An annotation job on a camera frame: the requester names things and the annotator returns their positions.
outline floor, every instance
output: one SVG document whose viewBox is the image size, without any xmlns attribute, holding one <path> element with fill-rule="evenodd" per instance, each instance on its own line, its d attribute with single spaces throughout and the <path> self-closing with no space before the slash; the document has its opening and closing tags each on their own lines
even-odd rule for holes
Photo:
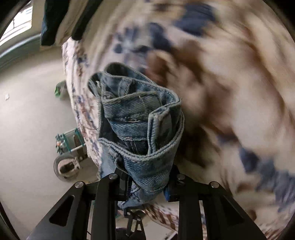
<svg viewBox="0 0 295 240">
<path fill-rule="evenodd" d="M 92 161 L 82 163 L 83 170 L 72 182 L 62 182 L 54 174 L 55 136 L 76 127 L 69 99 L 54 95 L 62 80 L 59 48 L 0 72 L 0 201 L 21 240 L 74 182 L 97 179 Z M 126 219 L 117 224 L 126 227 Z M 171 231 L 148 217 L 144 226 L 147 240 L 169 239 Z"/>
</svg>

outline blurry blanket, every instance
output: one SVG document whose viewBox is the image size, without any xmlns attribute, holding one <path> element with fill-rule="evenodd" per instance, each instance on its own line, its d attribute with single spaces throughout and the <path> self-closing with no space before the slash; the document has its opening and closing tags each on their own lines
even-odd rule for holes
<svg viewBox="0 0 295 240">
<path fill-rule="evenodd" d="M 99 170 L 98 104 L 87 83 L 121 62 L 182 99 L 180 171 L 222 184 L 276 239 L 295 210 L 294 52 L 263 1 L 115 0 L 102 2 L 81 41 L 64 43 L 63 63 L 77 124 Z M 160 194 L 146 209 L 178 229 L 177 203 Z"/>
</svg>

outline silver bolt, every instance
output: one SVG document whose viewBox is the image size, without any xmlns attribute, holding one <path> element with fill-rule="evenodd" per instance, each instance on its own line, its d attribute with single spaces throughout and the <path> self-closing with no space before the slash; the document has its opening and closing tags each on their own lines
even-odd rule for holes
<svg viewBox="0 0 295 240">
<path fill-rule="evenodd" d="M 117 177 L 118 177 L 118 175 L 115 174 L 115 173 L 111 173 L 111 174 L 109 175 L 109 179 L 116 179 Z"/>
<path fill-rule="evenodd" d="M 75 183 L 75 187 L 76 187 L 76 188 L 83 187 L 83 185 L 84 185 L 83 182 L 76 182 L 76 183 Z"/>
<path fill-rule="evenodd" d="M 177 179 L 178 180 L 184 180 L 185 176 L 183 174 L 177 174 Z"/>
<path fill-rule="evenodd" d="M 219 187 L 219 183 L 218 182 L 211 182 L 210 185 L 213 188 L 218 188 Z"/>
</svg>

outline blue denim fabric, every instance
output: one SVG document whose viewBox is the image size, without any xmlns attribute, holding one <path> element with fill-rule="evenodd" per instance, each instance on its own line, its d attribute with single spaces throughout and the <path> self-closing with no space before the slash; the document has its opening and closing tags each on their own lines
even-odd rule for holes
<svg viewBox="0 0 295 240">
<path fill-rule="evenodd" d="M 121 63 L 94 74 L 89 86 L 99 101 L 101 177 L 118 167 L 133 178 L 122 208 L 154 199 L 168 183 L 183 133 L 179 97 Z"/>
</svg>

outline window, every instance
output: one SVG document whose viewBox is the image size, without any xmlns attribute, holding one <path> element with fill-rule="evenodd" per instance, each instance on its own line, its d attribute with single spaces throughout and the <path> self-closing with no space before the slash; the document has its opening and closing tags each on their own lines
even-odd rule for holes
<svg viewBox="0 0 295 240">
<path fill-rule="evenodd" d="M 29 30 L 32 27 L 33 6 L 30 1 L 22 10 L 20 10 L 11 23 L 8 25 L 3 36 L 0 39 L 0 46 L 13 37 Z"/>
</svg>

